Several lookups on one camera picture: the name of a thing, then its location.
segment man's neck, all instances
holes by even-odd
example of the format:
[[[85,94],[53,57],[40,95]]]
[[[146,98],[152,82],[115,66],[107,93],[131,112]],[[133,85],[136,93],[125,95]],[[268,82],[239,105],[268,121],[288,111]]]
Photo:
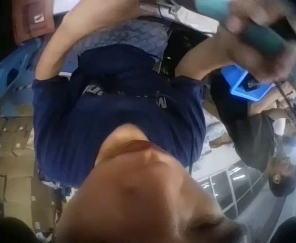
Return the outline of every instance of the man's neck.
[[[135,125],[125,124],[116,128],[102,143],[95,165],[108,157],[114,157],[131,141],[148,141],[147,136]]]

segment navy blue t-shirt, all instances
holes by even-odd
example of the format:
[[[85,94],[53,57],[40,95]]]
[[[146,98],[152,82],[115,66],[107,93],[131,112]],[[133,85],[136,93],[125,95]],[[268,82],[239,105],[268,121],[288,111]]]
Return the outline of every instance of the navy blue t-shirt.
[[[54,182],[79,187],[103,141],[123,124],[139,127],[184,167],[199,158],[205,136],[202,87],[167,81],[154,60],[128,45],[86,51],[70,81],[34,81],[34,144],[39,169]]]

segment fluorescent light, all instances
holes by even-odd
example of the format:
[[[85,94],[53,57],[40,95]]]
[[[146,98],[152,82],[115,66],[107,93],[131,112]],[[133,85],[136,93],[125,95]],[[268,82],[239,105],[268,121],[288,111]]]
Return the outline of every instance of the fluorescent light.
[[[239,179],[243,179],[244,177],[245,177],[245,175],[237,176],[237,177],[234,177],[233,180],[236,181],[236,180],[239,180]]]
[[[234,168],[231,172],[229,172],[229,175],[231,176],[232,174],[234,174],[234,173],[240,171],[241,169],[242,169],[241,167],[236,167],[236,168]]]

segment black hair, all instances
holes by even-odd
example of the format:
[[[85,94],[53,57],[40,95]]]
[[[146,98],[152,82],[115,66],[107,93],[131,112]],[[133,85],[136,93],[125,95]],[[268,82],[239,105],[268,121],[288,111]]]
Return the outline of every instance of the black hair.
[[[0,242],[40,243],[34,232],[25,223],[16,218],[0,220]]]
[[[288,177],[281,175],[279,184],[273,182],[271,175],[268,176],[270,190],[275,197],[289,196],[296,188],[296,166],[294,166],[294,176]]]

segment woman's arm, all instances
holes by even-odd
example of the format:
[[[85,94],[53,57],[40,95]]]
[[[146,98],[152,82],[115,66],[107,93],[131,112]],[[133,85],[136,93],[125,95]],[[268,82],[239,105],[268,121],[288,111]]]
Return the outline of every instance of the woman's arm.
[[[285,109],[274,108],[274,109],[265,110],[263,111],[263,113],[268,115],[272,120],[277,120],[280,118],[290,119]]]
[[[35,78],[47,80],[57,76],[67,53],[82,38],[139,15],[139,0],[81,0],[66,14],[44,49]]]
[[[289,99],[294,99],[296,97],[296,91],[293,88],[293,86],[289,82],[285,82],[281,86],[283,92],[288,96]],[[282,100],[283,96],[279,92],[279,90],[276,87],[273,87],[265,96],[263,99],[261,99],[258,102],[253,102],[250,104],[248,108],[248,115],[253,116],[256,114],[260,114],[264,110],[266,110],[267,107],[269,107],[271,104],[275,103],[277,100]]]
[[[262,113],[267,107],[280,99],[281,94],[277,88],[272,88],[263,99],[257,102],[250,103],[248,107],[248,115],[253,116]]]

